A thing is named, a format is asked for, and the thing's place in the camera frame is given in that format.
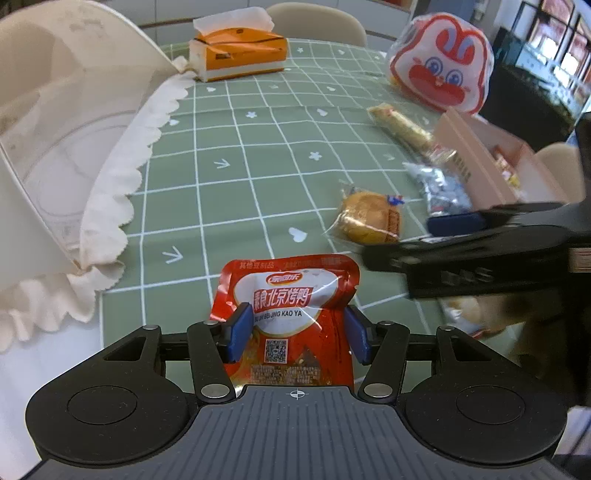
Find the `small brown cake packet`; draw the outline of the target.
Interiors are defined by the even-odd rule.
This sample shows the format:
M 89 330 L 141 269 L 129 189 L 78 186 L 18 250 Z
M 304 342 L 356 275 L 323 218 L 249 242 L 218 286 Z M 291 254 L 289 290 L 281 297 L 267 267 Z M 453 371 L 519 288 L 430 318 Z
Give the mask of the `small brown cake packet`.
M 341 203 L 325 234 L 358 245 L 396 244 L 403 233 L 403 196 L 342 184 Z

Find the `red white rabbit bag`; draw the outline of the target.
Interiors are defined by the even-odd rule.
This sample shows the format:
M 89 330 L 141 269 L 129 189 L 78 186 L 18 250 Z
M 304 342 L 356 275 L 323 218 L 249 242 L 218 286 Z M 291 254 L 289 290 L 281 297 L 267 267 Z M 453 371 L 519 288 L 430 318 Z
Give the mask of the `red white rabbit bag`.
M 485 34 L 447 12 L 413 19 L 387 57 L 394 87 L 441 112 L 454 108 L 479 113 L 493 69 L 494 54 Z

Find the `silver clear snack packet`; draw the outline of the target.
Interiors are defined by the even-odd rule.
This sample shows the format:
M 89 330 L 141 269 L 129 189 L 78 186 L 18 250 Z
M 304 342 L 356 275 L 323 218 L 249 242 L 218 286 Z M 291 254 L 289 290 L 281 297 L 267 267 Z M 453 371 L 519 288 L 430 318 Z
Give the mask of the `silver clear snack packet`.
M 445 170 L 405 162 L 408 175 L 420 186 L 430 217 L 469 213 L 472 201 L 459 177 Z

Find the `beige dining chair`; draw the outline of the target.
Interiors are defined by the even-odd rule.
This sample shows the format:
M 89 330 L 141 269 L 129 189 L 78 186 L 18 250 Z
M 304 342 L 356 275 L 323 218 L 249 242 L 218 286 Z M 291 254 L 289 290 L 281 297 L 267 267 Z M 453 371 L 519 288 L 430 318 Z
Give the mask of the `beige dining chair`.
M 368 46 L 368 36 L 362 23 L 337 8 L 283 2 L 270 6 L 266 13 L 273 20 L 273 32 L 283 37 Z

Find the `rice cracker packet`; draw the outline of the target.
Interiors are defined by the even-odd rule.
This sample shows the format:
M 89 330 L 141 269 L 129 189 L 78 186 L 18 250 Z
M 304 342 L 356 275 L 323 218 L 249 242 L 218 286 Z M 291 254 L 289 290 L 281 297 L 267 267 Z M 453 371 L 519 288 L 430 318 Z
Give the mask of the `rice cracker packet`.
M 500 334 L 510 323 L 486 309 L 476 297 L 452 297 L 439 300 L 446 322 L 473 338 Z

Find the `orange tissue box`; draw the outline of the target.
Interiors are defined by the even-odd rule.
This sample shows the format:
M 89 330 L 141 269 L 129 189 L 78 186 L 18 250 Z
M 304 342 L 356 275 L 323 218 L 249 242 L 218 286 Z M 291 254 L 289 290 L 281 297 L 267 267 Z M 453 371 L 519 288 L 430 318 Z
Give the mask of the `orange tissue box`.
M 204 83 L 279 72 L 287 61 L 288 42 L 273 27 L 262 7 L 195 19 L 188 68 Z

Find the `beige chair at right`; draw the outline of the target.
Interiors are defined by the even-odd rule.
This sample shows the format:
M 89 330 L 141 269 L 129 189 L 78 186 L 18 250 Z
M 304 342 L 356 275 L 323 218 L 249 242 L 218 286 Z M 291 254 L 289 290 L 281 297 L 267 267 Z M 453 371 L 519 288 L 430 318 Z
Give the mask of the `beige chair at right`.
M 571 203 L 585 198 L 580 155 L 575 146 L 554 143 L 538 151 L 536 158 L 546 166 Z

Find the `green checked tablecloth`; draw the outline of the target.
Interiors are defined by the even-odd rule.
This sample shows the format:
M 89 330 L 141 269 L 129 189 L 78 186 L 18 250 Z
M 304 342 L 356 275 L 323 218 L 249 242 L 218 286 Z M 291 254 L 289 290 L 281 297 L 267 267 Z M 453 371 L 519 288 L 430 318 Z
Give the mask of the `green checked tablecloth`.
M 192 86 L 131 197 L 125 273 L 98 304 L 102 344 L 205 320 L 231 260 L 355 255 L 329 234 L 346 186 L 400 195 L 403 236 L 424 237 L 412 155 L 368 113 L 382 103 L 427 130 L 439 120 L 391 88 L 383 53 L 328 42 L 291 41 L 279 73 Z

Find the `pink cardboard box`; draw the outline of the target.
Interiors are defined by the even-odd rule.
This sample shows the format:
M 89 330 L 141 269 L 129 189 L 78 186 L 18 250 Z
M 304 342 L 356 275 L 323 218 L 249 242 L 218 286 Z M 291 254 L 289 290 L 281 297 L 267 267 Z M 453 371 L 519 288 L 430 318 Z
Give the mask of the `pink cardboard box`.
M 439 143 L 457 152 L 450 168 L 464 181 L 477 209 L 518 202 L 569 201 L 550 170 L 530 146 L 509 132 L 453 108 L 444 113 L 434 130 Z M 514 190 L 496 166 L 499 150 L 514 168 L 520 188 Z

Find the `red roast duck packet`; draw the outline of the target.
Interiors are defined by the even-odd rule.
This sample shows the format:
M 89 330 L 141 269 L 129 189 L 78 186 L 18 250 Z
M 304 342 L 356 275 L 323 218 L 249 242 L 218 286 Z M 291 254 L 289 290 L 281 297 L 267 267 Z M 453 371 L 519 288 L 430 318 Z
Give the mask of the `red roast duck packet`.
M 235 259 L 219 276 L 211 320 L 249 304 L 249 332 L 235 330 L 224 368 L 246 385 L 353 386 L 344 313 L 360 268 L 341 254 Z

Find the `long yellow pastry packet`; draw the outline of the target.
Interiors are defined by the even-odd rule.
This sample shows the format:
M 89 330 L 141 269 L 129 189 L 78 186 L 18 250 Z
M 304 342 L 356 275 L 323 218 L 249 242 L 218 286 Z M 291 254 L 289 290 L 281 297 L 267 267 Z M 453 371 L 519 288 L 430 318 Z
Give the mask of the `long yellow pastry packet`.
M 443 146 L 431 132 L 390 104 L 382 103 L 369 107 L 368 113 L 377 125 L 422 155 L 430 164 L 443 165 L 457 156 L 456 150 Z

